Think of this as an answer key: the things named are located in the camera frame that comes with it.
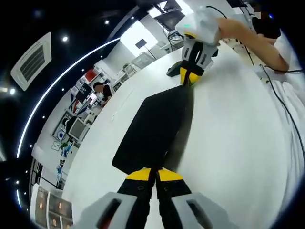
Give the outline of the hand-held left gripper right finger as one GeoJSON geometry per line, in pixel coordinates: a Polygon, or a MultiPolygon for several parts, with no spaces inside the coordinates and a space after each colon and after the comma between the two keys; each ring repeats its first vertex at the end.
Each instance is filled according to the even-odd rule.
{"type": "Polygon", "coordinates": [[[200,192],[192,192],[183,176],[159,169],[157,198],[166,229],[234,229],[227,211],[200,192]]]}

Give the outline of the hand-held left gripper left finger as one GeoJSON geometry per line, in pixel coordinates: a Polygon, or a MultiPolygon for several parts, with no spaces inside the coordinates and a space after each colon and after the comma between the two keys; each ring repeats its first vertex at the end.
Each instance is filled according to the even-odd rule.
{"type": "Polygon", "coordinates": [[[108,192],[85,208],[75,229],[143,229],[153,187],[150,168],[129,174],[117,192],[108,192]]]}

